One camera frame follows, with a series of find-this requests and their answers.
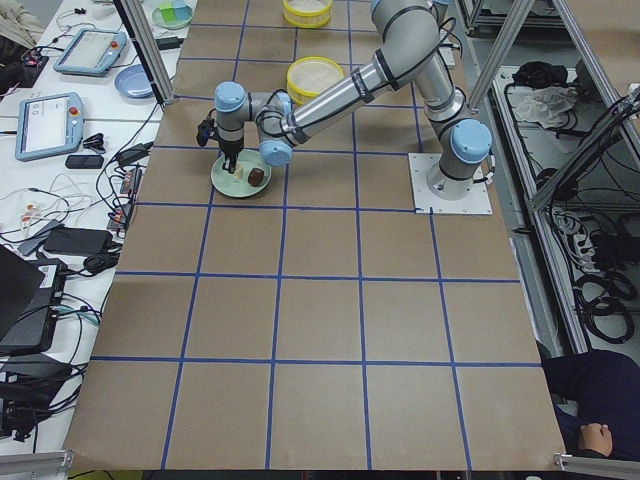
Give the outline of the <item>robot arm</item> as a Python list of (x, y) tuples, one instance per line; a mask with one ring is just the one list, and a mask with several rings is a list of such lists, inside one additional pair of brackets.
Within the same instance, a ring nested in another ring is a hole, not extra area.
[(489, 156), (492, 136), (471, 117), (464, 92), (441, 58), (438, 7), (433, 1), (374, 1), (370, 11), (382, 45), (369, 63), (298, 108), (292, 108), (286, 93), (251, 93), (239, 83), (223, 82), (215, 89), (213, 110), (198, 127), (198, 143), (216, 141), (224, 170), (234, 172), (244, 148), (244, 127), (252, 122), (262, 158), (281, 166), (291, 160), (294, 147), (380, 95), (412, 84), (442, 148), (427, 185), (441, 198), (463, 198)]

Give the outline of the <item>person's hand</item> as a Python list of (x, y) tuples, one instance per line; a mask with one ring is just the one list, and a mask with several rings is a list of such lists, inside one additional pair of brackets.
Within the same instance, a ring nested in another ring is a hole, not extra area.
[(581, 450), (589, 450), (609, 457), (613, 450), (613, 437), (605, 424), (590, 423), (580, 427), (578, 445)]

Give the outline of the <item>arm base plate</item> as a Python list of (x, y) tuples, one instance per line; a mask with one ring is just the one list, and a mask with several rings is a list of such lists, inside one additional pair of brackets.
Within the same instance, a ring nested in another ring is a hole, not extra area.
[(414, 211), (436, 215), (491, 215), (488, 187), (478, 166), (470, 179), (446, 177), (439, 168), (440, 154), (409, 153)]

